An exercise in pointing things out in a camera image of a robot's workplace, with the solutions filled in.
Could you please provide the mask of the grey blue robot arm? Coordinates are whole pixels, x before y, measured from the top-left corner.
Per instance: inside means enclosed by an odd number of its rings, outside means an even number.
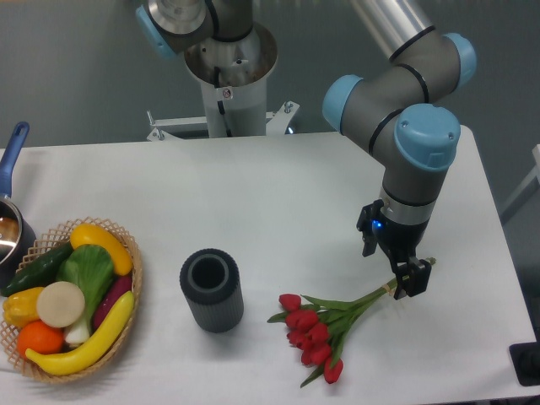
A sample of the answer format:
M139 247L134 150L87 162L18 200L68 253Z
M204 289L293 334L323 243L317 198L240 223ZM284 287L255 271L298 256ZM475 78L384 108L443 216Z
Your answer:
M413 297L429 282L431 266L416 249L461 135L459 121L437 101L471 79L477 56L461 35L439 33L415 1L353 6L391 66L372 80L339 78L322 114L384 166L380 196L362 209L357 227L365 256L381 250L388 257L395 298ZM210 137L267 133L277 45L254 20L252 2L145 1L136 18L162 57L184 57L201 86Z

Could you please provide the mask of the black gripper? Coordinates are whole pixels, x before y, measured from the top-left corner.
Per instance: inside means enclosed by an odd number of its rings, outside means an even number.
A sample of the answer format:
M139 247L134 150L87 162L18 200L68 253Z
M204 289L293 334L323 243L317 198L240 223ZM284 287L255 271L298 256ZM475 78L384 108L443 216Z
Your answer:
M362 256L374 254L377 244L383 250L389 259L391 269L395 270L397 286L394 299L422 294L428 286L431 262L427 259L418 259L416 249L429 222L406 225L384 216L379 218L382 207L381 199L362 207L356 224L364 243Z

